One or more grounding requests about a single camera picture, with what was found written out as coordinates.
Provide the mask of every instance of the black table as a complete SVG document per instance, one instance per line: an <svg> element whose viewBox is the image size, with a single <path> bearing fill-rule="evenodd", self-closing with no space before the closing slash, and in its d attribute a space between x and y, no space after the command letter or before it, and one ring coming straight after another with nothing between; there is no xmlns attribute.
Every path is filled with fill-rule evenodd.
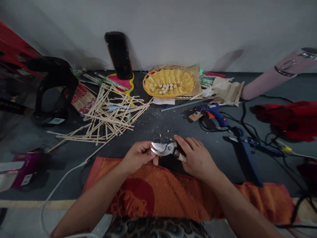
<svg viewBox="0 0 317 238"><path fill-rule="evenodd" d="M225 73L227 77L235 77L234 81L246 84L258 77L259 73ZM145 93L142 86L144 74L135 72L134 85L135 88L131 95L139 95L145 101L151 97ZM286 97L292 101L301 100L317 100L315 89L317 86L316 74L302 74L278 87L267 92L267 95ZM48 94L58 94L57 90L51 90ZM176 104L187 103L185 100L177 100ZM270 133L270 125L262 123L255 118L255 115L249 111L249 107L256 104L277 103L286 104L281 99L268 99L258 97L253 101L248 102L247 114L245 122L253 125L259 136L264 139ZM134 131L126 131L123 135L115 137L99 152L94 155L111 158L123 158L129 148L136 142L142 140L152 140L156 142L169 142L174 134L182 137L195 137L199 139L209 150L215 163L232 181L233 183L242 183L246 181L242 170L239 166L232 143L225 141L223 137L230 134L228 132L207 133L203 131L198 122L190 123L187 119L188 110L194 105L185 106L169 111L161 112L162 108L171 107L170 105L155 105L152 104L148 110L141 115L134 124ZM231 114L234 118L240 119L242 116L242 107L223 107L222 111ZM237 123L230 121L231 126ZM2 155L2 161L11 161L13 156L18 153L30 151L36 147L50 148L57 144L60 139L57 139L52 134L46 133L47 130L54 130L59 133L69 133L87 123L82 122L82 118L78 113L71 109L70 118L62 125L52 129L39 128L35 126L29 118L24 118L6 137L6 149ZM298 142L289 143L291 148L300 154L317 156L317 142ZM20 190L8 190L0 193L0 199L4 200L45 200L50 192L62 176L71 168L79 165L89 155L91 155L99 146L94 143L69 141L65 145L54 150L52 158L47 163L47 170L38 173L34 180L26 187ZM85 167L81 167L71 172L59 186L51 200L66 200L77 199L83 190L87 180L89 171L93 164L90 161ZM282 158L277 158L277 161L282 163ZM296 166L303 163L302 158L287 157L289 166L296 170ZM298 197L299 188L290 176L283 170L275 160L269 155L257 151L253 155L253 162L257 168L258 174L263 182L283 183L292 197ZM170 161L160 161L160 164L175 171L182 172L179 161L171 163ZM296 180L305 187L303 180L296 175L293 175Z"/></svg>

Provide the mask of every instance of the pile of wooden sticks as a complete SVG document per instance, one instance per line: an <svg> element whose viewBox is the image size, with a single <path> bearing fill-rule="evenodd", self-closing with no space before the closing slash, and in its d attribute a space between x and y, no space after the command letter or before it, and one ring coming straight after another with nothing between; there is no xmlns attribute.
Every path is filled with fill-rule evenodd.
<svg viewBox="0 0 317 238"><path fill-rule="evenodd" d="M105 145L115 136L122 135L126 130L133 131L133 123L150 106L152 101L153 98L148 103L144 103L144 100L139 99L139 96L131 97L117 91L113 86L108 88L107 85L102 84L96 102L84 117L84 121L91 120L91 122L67 135L48 131L48 133L56 134L57 138L64 139L48 152L66 140ZM84 128L88 128L85 135L76 135Z"/></svg>

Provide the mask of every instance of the white wall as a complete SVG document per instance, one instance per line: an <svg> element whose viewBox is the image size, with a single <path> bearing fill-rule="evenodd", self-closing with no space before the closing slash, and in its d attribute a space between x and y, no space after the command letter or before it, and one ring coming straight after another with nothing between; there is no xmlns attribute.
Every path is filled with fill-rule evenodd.
<svg viewBox="0 0 317 238"><path fill-rule="evenodd" d="M40 53L87 68L113 69L108 31L126 34L134 70L263 72L317 46L315 0L2 0L0 8L0 20Z"/></svg>

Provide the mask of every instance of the pink cylinder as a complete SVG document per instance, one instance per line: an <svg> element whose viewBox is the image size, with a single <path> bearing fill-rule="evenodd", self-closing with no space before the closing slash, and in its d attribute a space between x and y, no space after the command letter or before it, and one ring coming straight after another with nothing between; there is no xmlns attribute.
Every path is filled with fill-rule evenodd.
<svg viewBox="0 0 317 238"><path fill-rule="evenodd" d="M241 98L251 100L317 65L317 49L302 48L292 52L269 71L245 86Z"/></svg>

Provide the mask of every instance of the orange towel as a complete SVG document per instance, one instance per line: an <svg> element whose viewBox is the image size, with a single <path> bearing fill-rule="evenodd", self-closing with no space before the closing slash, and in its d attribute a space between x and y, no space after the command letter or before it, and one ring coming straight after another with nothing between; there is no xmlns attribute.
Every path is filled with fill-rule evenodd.
<svg viewBox="0 0 317 238"><path fill-rule="evenodd" d="M83 192L120 161L97 157ZM236 187L271 223L290 223L294 205L283 184L264 183L264 188L259 188L246 182ZM217 197L205 183L152 164L143 165L127 178L107 213L131 218L191 218L197 222L224 217Z"/></svg>

